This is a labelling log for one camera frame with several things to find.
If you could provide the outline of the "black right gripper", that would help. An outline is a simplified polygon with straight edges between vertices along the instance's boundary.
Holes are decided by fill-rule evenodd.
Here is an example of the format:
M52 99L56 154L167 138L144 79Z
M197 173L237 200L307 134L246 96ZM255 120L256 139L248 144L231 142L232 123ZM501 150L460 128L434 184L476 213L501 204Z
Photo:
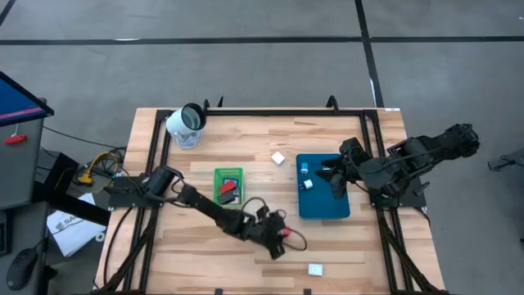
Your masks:
M368 159L357 138L345 140L339 148L340 156L321 162L322 169L314 173L329 182L335 199L342 199L347 191L347 184L357 184L362 180L359 175L359 164Z

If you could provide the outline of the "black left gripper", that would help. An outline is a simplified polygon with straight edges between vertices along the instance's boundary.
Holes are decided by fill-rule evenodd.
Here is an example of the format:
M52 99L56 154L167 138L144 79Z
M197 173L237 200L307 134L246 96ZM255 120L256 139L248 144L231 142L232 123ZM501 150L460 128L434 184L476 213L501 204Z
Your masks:
M282 216L276 211L270 211L267 206L262 206L257 212L258 220L248 227L246 239L264 246L272 260L277 260L284 253L286 238L280 236L278 231L287 226Z

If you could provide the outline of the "blue plastic tray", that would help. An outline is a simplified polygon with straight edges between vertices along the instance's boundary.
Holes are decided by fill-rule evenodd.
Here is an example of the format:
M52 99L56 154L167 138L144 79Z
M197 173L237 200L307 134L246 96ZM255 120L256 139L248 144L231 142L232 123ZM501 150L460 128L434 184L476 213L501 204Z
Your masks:
M301 153L296 156L297 187L302 181L311 179L313 187L308 190L298 189L299 216L304 220L339 220L350 216L348 194L342 199L335 199L330 183L319 178L314 172L323 168L321 162L336 157L334 153ZM307 162L309 173L300 173L300 164Z

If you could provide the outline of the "green plastic basket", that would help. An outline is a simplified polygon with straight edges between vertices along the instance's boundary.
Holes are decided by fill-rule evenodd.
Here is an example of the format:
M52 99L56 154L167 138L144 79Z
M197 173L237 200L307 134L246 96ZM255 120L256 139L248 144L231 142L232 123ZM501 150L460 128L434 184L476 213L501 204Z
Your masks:
M243 201L244 201L244 173L243 169L240 167L234 167L234 168L215 168L214 171L214 183L213 183L213 200L215 203L219 204L217 197L221 194L219 191L219 186L222 185L222 179L223 178L237 178L239 179L239 184L237 187L240 188L241 193L241 200L242 202L240 204L235 204L234 201L226 204L221 205L223 207L239 207Z

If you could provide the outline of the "white cup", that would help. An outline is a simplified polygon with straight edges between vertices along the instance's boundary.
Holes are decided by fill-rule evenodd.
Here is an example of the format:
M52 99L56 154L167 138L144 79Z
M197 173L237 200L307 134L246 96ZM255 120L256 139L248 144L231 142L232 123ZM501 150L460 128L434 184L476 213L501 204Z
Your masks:
M166 120L165 126L179 147L194 148L202 138L206 126L206 113L196 103L188 103L173 112Z

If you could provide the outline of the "white printed paper bag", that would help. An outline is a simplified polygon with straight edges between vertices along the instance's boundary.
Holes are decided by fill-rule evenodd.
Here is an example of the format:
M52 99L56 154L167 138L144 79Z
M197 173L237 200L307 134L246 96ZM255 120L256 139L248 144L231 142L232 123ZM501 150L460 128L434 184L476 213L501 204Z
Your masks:
M104 225L64 211L54 211L50 214L47 217L47 228L64 257L72 256L93 239L102 242L106 231Z

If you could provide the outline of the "black slanted floor bar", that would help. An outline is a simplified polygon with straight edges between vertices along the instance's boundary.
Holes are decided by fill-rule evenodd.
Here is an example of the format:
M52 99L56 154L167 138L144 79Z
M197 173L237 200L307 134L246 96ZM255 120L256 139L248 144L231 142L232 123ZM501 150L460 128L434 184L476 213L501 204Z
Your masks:
M32 200L34 202L47 202L50 207L58 211L63 211L98 225L108 226L111 218L111 213L108 210L82 201L79 198L71 197L67 193L49 188L39 182L34 182Z

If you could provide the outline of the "black floor box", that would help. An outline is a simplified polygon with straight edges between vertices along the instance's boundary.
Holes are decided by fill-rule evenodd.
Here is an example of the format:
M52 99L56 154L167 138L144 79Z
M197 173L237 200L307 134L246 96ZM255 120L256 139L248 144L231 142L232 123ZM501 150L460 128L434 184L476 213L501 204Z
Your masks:
M76 175L79 163L62 152L39 150L35 180L46 187L66 193Z

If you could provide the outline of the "black computer mouse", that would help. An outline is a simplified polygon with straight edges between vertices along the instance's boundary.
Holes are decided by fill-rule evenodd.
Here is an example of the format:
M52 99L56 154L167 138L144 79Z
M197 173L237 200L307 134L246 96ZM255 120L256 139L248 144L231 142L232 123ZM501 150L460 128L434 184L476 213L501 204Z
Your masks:
M13 291L23 289L29 282L37 260L38 253L34 247L21 250L7 270L7 287Z

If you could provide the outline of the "grey cabinet with blue top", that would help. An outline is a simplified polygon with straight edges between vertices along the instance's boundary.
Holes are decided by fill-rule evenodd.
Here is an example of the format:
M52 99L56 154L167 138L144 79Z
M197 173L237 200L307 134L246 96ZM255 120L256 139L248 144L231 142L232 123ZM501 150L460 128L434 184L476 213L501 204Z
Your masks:
M53 115L44 98L37 98L0 71L0 210L31 202L43 120ZM3 143L18 134L25 134L27 140Z

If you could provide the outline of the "black aluminium table frame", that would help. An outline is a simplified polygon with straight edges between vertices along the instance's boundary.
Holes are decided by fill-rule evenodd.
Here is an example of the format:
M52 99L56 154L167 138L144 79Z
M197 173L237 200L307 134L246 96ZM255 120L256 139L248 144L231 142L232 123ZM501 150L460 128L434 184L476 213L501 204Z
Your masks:
M350 216L342 220L303 220L299 216L296 156L337 152L356 137L377 150L371 120L346 108L326 107L210 109L202 140L192 149L165 141L160 111L136 111L124 160L132 175L148 161L165 161L207 197L218 167L240 167L248 210L262 202L283 209L291 227L291 248L277 260L254 243L224 234L198 211L166 205L159 211L146 272L149 294L386 294L388 278L377 214L361 186L350 186ZM271 156L284 155L275 165ZM308 275L322 264L323 276Z

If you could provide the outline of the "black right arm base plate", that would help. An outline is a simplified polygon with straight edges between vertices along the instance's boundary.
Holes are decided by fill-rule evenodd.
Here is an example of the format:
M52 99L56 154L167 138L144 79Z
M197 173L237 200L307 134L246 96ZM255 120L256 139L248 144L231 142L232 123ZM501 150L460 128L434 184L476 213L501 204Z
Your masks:
M401 190L401 195L390 196L381 191L369 188L370 201L374 207L378 208L398 208L398 207L418 207L427 205L424 190L429 186L429 182L422 183L417 177L408 182Z

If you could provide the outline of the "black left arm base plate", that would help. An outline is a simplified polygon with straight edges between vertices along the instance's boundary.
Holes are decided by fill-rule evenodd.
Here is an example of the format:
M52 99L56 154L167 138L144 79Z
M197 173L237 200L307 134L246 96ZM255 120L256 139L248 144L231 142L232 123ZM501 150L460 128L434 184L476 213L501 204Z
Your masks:
M106 188L110 194L109 207L160 207L168 187L169 181L164 177L154 176L152 181L145 175L117 177Z

